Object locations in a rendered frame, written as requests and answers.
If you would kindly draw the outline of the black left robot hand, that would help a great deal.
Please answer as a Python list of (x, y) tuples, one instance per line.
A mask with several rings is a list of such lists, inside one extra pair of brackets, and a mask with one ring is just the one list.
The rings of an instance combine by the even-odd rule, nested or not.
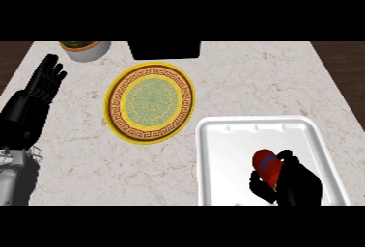
[(0, 150), (29, 150), (36, 144), (66, 76), (60, 56), (49, 54), (0, 111)]

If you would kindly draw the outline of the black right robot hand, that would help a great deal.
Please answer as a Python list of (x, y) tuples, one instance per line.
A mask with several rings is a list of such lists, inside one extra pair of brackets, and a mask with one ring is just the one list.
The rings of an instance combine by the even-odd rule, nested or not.
[(250, 190), (270, 203), (281, 206), (320, 206), (323, 183), (318, 175), (305, 167), (290, 150), (277, 154), (283, 161), (277, 187), (259, 180), (256, 170), (250, 176)]

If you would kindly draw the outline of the red can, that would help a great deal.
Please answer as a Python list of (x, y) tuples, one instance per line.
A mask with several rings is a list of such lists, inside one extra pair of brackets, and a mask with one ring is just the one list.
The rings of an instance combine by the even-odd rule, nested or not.
[(253, 156), (253, 167), (258, 172), (259, 180), (271, 188), (277, 187), (283, 161), (278, 159), (272, 150), (262, 149)]

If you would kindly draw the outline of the white tray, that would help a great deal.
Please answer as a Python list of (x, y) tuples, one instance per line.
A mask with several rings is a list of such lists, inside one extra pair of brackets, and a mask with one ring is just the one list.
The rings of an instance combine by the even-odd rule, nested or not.
[(199, 204), (265, 206), (250, 190), (255, 153), (290, 150), (323, 182), (324, 206), (351, 204), (320, 129), (305, 116), (207, 117), (196, 129)]

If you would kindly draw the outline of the yellow patterned plate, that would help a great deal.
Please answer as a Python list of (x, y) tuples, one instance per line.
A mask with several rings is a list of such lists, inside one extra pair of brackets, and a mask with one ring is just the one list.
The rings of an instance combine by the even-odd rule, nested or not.
[(185, 72), (165, 62), (145, 62), (114, 79), (103, 114), (114, 134), (128, 142), (147, 145), (179, 133), (194, 107), (194, 84)]

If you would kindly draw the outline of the white plant pot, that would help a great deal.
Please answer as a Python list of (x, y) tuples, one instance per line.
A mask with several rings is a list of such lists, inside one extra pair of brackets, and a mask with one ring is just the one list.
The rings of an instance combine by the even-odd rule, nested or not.
[(88, 63), (97, 61), (108, 52), (111, 47), (110, 41), (95, 41), (85, 47), (67, 47), (61, 44), (61, 48), (66, 51), (69, 57), (80, 63)]

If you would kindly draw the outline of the black box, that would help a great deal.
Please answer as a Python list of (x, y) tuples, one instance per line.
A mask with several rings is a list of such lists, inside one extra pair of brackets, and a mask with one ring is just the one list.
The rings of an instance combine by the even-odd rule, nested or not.
[(191, 59), (200, 56), (200, 41), (131, 41), (137, 60)]

